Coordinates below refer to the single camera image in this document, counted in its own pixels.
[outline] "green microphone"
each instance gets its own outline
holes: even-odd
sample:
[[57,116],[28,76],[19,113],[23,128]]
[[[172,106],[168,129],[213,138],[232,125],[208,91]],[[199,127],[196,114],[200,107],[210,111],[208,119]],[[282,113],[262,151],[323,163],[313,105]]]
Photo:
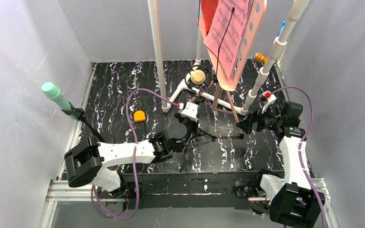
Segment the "green microphone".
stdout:
[[[72,106],[69,101],[64,98],[61,90],[56,85],[51,82],[46,82],[41,87],[41,90],[48,99],[55,102],[62,110],[72,111]],[[70,115],[70,118],[77,121],[77,118],[74,115]]]

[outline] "white wall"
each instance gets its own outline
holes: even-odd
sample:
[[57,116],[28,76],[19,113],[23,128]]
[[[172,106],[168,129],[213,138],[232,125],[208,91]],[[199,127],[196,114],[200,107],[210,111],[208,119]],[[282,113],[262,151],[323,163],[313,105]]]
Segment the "white wall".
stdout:
[[79,105],[91,64],[57,1],[0,0],[0,227],[39,226],[73,121],[41,92]]
[[[154,60],[147,0],[58,0],[92,62]],[[293,0],[269,0],[252,48],[269,54]],[[158,0],[164,60],[195,59],[198,0]],[[202,58],[209,55],[202,46]]]
[[[315,123],[307,155],[339,226],[365,227],[365,2],[312,0],[282,57],[286,84],[305,89]],[[306,98],[289,91],[292,101]],[[308,127],[309,105],[302,125]]]

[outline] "pink sheet music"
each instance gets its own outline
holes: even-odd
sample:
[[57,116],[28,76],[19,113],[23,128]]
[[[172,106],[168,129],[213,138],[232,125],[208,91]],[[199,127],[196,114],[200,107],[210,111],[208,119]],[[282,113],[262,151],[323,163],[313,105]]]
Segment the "pink sheet music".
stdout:
[[231,16],[231,9],[234,7],[233,17],[219,53],[220,65],[223,67],[227,78],[231,77],[244,29],[248,21],[251,0],[219,0],[218,7],[213,17],[211,29],[203,43],[217,56],[218,48]]

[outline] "black marble table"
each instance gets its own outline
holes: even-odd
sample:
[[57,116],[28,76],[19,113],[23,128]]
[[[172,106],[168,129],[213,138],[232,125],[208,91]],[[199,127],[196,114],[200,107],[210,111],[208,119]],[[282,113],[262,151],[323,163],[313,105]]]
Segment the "black marble table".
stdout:
[[[166,61],[164,63],[166,91],[170,97],[193,61]],[[209,61],[204,65],[211,67]],[[237,89],[232,93],[236,106],[242,106],[245,96],[255,83],[257,69],[260,65],[247,61]],[[133,142],[132,132],[126,120],[125,103],[128,95],[137,88],[159,91],[155,62],[99,63],[94,73],[86,107],[87,119],[98,128],[99,132],[111,132],[116,143]],[[273,91],[280,88],[275,69],[271,70],[261,91]],[[176,102],[186,102],[194,94],[183,91]],[[260,106],[260,100],[253,105]],[[278,94],[276,106],[282,108],[284,97]],[[147,114],[146,132],[144,123],[134,124],[138,140],[153,137],[171,123],[177,122],[174,114],[177,108],[172,107],[163,113],[161,101],[151,94],[138,92],[130,103],[133,112],[142,110]],[[216,136],[238,135],[234,118],[231,114],[218,113],[205,104],[200,107],[200,126],[203,130]],[[82,127],[79,138],[89,137],[89,129]],[[124,173],[131,173],[130,164],[114,167]],[[182,173],[182,172],[222,172],[222,171],[256,171],[259,169],[282,170],[283,160],[278,141],[269,130],[246,135],[244,139],[221,139],[211,142],[208,136],[199,137],[192,142],[187,153],[174,153],[171,160],[157,164],[137,164],[139,173]]]

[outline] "yellow object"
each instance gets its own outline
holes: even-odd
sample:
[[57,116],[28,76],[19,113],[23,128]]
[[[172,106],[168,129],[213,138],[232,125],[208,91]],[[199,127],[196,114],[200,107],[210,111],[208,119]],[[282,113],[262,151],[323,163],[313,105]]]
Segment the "yellow object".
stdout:
[[191,81],[196,85],[200,85],[205,81],[205,73],[201,70],[194,70],[191,74]]
[[143,111],[138,110],[134,113],[134,121],[136,122],[142,122],[146,120],[146,115]]
[[262,53],[258,52],[258,53],[255,53],[253,58],[254,58],[255,62],[262,63],[262,65],[265,65],[269,57],[264,56]]

